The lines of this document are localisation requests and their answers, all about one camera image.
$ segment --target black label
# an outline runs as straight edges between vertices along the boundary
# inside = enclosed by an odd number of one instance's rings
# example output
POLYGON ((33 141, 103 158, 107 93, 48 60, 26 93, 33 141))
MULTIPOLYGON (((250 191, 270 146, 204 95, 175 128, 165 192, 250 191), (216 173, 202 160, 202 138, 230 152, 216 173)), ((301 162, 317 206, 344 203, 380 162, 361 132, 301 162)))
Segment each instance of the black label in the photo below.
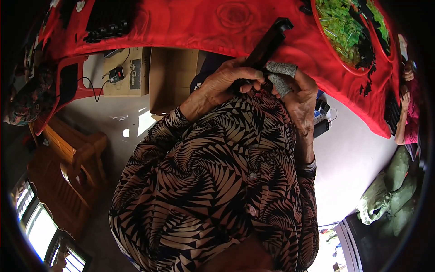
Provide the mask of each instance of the black label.
POLYGON ((130 90, 141 88, 141 60, 132 60, 130 67, 130 90))

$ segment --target red plastic chair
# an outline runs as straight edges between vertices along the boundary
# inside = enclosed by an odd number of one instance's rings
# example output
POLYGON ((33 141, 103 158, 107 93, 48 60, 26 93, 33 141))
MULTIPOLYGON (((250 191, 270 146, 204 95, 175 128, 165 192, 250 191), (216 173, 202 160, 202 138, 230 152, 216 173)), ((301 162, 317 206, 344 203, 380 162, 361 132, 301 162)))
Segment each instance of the red plastic chair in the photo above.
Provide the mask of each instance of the red plastic chair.
POLYGON ((60 72, 62 69, 66 66, 72 65, 72 64, 78 64, 78 73, 77 78, 83 77, 83 62, 87 60, 89 55, 81 55, 76 57, 66 57, 60 60, 59 65, 57 66, 57 75, 56 75, 56 101, 54 102, 53 109, 51 109, 51 112, 48 114, 45 114, 43 116, 40 116, 36 121, 33 123, 33 129, 36 135, 39 135, 42 133, 42 131, 47 126, 48 122, 50 121, 51 117, 55 115, 61 108, 65 107, 68 103, 70 103, 73 100, 85 98, 85 97, 92 97, 94 96, 93 89, 88 89, 83 84, 83 78, 80 79, 77 82, 77 91, 74 95, 73 99, 71 99, 68 102, 65 102, 61 105, 59 105, 60 101, 60 72))

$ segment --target wooden bench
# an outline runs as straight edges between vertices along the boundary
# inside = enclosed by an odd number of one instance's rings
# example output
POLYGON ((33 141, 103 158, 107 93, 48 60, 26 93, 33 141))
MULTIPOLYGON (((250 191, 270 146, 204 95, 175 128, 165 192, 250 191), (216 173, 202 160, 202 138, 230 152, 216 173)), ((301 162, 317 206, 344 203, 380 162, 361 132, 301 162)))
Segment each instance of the wooden bench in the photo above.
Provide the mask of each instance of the wooden bench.
POLYGON ((60 229, 78 240, 102 191, 107 187, 101 153, 107 136, 86 136, 57 117, 43 131, 49 146, 39 145, 28 164, 37 197, 60 229))

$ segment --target sleeve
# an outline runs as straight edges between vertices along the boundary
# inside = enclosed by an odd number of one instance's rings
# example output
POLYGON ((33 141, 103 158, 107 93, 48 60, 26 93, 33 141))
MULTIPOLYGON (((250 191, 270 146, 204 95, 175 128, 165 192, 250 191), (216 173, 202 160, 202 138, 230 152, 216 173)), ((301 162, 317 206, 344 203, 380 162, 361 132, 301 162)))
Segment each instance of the sleeve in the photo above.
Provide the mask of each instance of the sleeve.
POLYGON ((155 167, 178 142, 189 126, 179 107, 156 122, 147 136, 136 146, 121 175, 112 200, 119 209, 136 197, 144 181, 155 182, 155 167))
POLYGON ((408 123, 405 126, 405 144, 413 144, 418 141, 418 119, 408 118, 408 123))
POLYGON ((316 259, 319 250, 319 231, 317 224, 317 206, 314 192, 316 160, 303 169, 297 170, 302 205, 302 230, 299 238, 299 256, 296 271, 304 271, 316 259))

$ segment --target green plastic pieces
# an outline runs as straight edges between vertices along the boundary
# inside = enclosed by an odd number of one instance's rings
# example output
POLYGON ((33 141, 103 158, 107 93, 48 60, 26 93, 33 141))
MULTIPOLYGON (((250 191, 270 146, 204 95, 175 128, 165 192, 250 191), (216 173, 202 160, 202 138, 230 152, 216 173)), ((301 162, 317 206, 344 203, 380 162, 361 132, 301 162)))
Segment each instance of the green plastic pieces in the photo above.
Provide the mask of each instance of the green plastic pieces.
POLYGON ((367 7, 373 13, 375 21, 377 21, 381 25, 378 29, 382 34, 382 38, 387 42, 388 45, 390 45, 390 36, 388 35, 388 29, 385 26, 384 16, 381 14, 379 9, 375 7, 373 1, 368 0, 367 7))
POLYGON ((357 0, 316 0, 316 10, 323 32, 340 58, 350 65, 360 61, 358 48, 363 27, 349 14, 357 0))

